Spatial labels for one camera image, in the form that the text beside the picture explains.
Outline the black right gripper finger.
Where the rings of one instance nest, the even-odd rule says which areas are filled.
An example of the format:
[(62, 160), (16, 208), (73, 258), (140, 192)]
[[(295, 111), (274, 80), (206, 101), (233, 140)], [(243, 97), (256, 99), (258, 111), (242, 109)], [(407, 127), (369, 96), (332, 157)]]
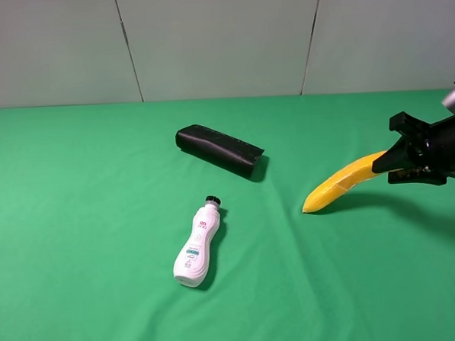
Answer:
[(399, 140), (374, 160), (372, 172), (385, 173), (416, 168), (425, 157), (425, 139), (430, 124), (401, 111), (389, 119), (389, 130), (400, 134)]
[(446, 175), (443, 175), (435, 169), (428, 166), (400, 169), (389, 171), (387, 181), (392, 185), (403, 184), (426, 184), (426, 185), (445, 185), (447, 183)]

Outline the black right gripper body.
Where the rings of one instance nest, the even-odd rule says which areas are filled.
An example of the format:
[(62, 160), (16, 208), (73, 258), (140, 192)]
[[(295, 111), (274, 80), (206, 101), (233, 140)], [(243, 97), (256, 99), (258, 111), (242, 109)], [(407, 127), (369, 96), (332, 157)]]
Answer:
[(425, 165), (455, 179), (455, 115), (429, 124), (424, 137)]

